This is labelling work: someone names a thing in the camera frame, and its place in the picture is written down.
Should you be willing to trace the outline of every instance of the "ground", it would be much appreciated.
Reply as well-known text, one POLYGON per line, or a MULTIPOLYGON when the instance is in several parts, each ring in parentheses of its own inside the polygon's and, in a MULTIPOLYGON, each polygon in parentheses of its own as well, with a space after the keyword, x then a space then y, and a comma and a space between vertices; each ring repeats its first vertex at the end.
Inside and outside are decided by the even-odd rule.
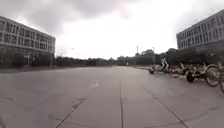
POLYGON ((203 81, 131 67, 0 74, 7 128, 223 128, 224 95, 203 81))

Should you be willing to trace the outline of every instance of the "white building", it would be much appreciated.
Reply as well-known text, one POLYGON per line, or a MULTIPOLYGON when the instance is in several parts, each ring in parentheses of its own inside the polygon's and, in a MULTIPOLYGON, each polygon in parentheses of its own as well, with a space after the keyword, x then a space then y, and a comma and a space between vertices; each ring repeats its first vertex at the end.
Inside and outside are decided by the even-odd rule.
POLYGON ((4 17, 0 17, 0 45, 55 52, 54 37, 4 17))
POLYGON ((224 10, 187 28, 177 35, 178 49, 224 50, 224 10))

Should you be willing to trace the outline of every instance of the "building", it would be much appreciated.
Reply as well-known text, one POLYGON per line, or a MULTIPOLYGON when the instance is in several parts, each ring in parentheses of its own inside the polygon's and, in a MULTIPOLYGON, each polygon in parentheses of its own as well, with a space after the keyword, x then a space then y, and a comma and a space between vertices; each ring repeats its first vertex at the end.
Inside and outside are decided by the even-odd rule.
POLYGON ((55 38, 8 18, 0 17, 0 64, 10 64, 14 53, 34 60, 39 54, 53 57, 55 38))
POLYGON ((224 50, 224 10, 178 33, 179 50, 193 48, 196 52, 224 50))

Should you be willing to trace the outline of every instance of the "sky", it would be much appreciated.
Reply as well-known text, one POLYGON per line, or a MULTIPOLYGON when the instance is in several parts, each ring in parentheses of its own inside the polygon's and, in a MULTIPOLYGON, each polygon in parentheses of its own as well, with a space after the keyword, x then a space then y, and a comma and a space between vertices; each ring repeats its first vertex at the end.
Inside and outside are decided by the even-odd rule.
POLYGON ((56 37, 57 56, 117 58, 177 48, 176 33, 223 0, 0 0, 0 15, 56 37))

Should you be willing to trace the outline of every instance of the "bicycle wheel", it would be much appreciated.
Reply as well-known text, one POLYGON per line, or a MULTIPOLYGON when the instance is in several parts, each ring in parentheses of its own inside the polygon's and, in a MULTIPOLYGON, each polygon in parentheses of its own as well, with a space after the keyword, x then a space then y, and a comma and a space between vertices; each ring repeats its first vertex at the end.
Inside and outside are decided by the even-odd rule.
POLYGON ((170 69, 169 75, 173 78, 178 78, 181 75, 181 69, 170 69))
POLYGON ((192 75, 193 75, 192 72, 188 72, 187 75, 186 75, 186 79, 190 83, 193 83, 194 79, 195 79, 195 77, 193 77, 192 75))
POLYGON ((205 71, 205 81, 210 87, 216 87, 220 83, 221 73, 219 67, 210 65, 205 71))
POLYGON ((220 90, 224 94, 224 71, 221 71, 221 78, 220 78, 220 90))

